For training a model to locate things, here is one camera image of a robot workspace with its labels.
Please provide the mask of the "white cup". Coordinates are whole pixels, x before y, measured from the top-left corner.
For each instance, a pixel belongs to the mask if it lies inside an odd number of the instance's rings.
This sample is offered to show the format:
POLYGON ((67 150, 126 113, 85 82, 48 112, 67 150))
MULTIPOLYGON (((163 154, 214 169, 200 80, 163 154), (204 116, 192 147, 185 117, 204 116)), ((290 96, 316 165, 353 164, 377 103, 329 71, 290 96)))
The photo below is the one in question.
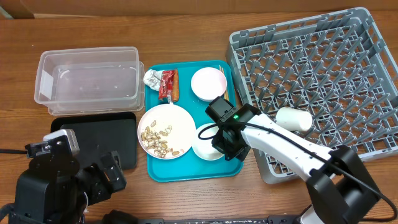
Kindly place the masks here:
POLYGON ((308 131, 313 118, 308 111, 283 107, 278 110, 275 122, 288 131, 308 131))

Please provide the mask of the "white bowl with green rim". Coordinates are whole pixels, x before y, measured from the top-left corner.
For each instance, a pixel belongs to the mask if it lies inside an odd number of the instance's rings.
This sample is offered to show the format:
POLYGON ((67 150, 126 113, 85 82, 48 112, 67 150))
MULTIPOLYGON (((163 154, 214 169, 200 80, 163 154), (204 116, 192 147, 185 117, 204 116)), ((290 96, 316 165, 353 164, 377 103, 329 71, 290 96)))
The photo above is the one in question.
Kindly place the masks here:
POLYGON ((195 139, 192 143, 192 149, 194 153, 201 159, 206 161, 215 161, 222 158, 224 154, 220 153, 212 146, 211 139, 201 140, 198 138, 199 132, 210 125, 211 123, 207 123, 197 128, 195 132, 195 139))

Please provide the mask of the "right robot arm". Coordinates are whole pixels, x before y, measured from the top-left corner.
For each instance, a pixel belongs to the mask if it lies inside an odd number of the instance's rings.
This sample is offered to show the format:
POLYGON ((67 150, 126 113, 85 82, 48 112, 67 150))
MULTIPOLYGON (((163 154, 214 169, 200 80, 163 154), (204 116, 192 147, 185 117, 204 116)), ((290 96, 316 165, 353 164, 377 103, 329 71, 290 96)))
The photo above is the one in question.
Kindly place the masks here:
POLYGON ((305 182, 311 205, 294 223, 368 222, 367 213, 384 200, 397 219, 397 207, 381 193, 357 153, 342 145, 332 150, 312 143, 279 126, 258 108, 245 104, 235 108, 216 97, 206 108, 218 132, 209 139, 226 160, 243 161, 250 149, 257 149, 291 168, 305 182))

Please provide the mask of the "orange carrot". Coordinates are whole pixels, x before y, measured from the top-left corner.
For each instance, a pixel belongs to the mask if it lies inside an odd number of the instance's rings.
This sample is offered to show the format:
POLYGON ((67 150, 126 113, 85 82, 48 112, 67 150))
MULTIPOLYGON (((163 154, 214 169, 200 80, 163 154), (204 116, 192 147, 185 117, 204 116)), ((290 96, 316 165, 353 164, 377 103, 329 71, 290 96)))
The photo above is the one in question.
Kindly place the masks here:
POLYGON ((180 98, 180 89, 179 89, 179 74, 178 70, 175 69, 173 86, 172 86, 172 101, 177 102, 180 98))

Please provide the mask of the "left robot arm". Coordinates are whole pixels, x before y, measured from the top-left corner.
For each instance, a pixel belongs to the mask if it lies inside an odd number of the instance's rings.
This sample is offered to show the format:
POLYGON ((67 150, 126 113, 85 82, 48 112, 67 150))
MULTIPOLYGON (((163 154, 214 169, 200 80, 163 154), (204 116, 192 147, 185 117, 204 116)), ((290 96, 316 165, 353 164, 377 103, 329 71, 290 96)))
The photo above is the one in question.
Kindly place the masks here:
POLYGON ((84 223, 88 206, 111 198, 127 185, 117 152, 105 154, 102 165, 81 168, 71 155, 33 158, 18 178, 15 201, 1 207, 9 223, 84 223))

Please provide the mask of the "pink-rimmed white bowl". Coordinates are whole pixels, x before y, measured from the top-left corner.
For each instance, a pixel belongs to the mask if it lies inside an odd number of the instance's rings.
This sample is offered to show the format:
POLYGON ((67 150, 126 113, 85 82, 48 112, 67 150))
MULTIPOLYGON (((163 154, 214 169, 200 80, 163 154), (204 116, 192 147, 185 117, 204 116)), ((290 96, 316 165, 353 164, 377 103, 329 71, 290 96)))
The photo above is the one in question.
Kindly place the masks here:
POLYGON ((191 88, 194 94, 202 101, 213 101, 223 96, 225 78, 220 70, 205 67, 196 71, 191 79, 191 88))

